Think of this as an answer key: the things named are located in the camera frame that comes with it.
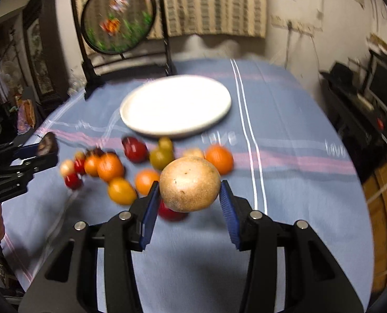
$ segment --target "patterned curtain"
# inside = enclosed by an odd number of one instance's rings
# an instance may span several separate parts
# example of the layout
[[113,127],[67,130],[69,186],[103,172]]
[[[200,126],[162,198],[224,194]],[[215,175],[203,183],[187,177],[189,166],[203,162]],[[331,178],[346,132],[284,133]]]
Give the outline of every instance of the patterned curtain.
[[[77,0],[79,15],[86,1]],[[267,0],[164,1],[170,36],[228,34],[264,38],[266,35]],[[149,38],[162,38],[159,10]]]

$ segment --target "red fruit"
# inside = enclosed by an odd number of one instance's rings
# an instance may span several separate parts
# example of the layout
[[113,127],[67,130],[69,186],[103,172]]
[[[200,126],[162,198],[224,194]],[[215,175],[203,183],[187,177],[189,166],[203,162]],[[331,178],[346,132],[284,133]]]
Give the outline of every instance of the red fruit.
[[160,201],[158,214],[167,221],[180,221],[188,216],[188,213],[175,212],[167,208],[163,200]]
[[79,189],[83,185],[83,181],[77,173],[69,174],[64,181],[66,186],[72,190]]
[[76,159],[74,161],[74,171],[80,175],[85,175],[85,159]]
[[125,156],[132,163],[137,164],[147,160],[148,149],[144,142],[139,141],[132,136],[122,138],[121,142],[124,147]]

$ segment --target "oval plate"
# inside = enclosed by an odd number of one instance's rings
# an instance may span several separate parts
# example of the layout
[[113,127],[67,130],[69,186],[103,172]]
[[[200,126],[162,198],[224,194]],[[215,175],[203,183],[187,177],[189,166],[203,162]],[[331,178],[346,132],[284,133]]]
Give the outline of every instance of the oval plate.
[[221,120],[230,110],[231,96],[220,82],[196,75],[149,81],[122,101],[122,121],[148,136],[186,136]]

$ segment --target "wall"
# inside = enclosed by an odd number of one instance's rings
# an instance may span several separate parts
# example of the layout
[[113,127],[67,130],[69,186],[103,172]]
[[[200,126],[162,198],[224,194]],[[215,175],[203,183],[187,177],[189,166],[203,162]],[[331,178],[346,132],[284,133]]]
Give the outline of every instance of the wall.
[[[8,4],[8,0],[2,0],[1,4]],[[347,63],[348,57],[366,63],[366,38],[371,32],[378,33],[387,42],[387,8],[377,0],[377,31],[376,12],[372,6],[371,0],[364,0],[364,8],[355,0],[268,0],[269,20],[273,14],[322,28],[322,31],[315,32],[314,43],[309,36],[292,33],[288,69],[323,108],[318,69],[329,70],[336,60]],[[79,72],[81,55],[70,0],[56,0],[56,8],[65,61],[68,68]],[[322,20],[317,18],[319,12],[324,16]],[[287,30],[268,25],[266,39],[193,35],[171,38],[171,48],[174,59],[242,57],[283,65],[287,35]]]

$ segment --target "metal screw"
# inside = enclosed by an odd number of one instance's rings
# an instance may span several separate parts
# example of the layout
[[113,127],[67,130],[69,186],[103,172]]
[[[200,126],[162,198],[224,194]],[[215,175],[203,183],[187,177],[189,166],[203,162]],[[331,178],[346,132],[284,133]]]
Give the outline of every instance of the metal screw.
[[76,231],[81,231],[86,227],[86,223],[84,221],[78,221],[74,224],[74,229]]
[[261,211],[251,211],[249,215],[254,220],[258,220],[263,217],[263,213]]
[[308,228],[308,223],[305,220],[298,220],[297,221],[298,228],[301,228],[302,230],[305,230]]
[[124,211],[124,212],[119,213],[118,217],[121,220],[128,220],[129,218],[131,218],[131,213],[128,211]]

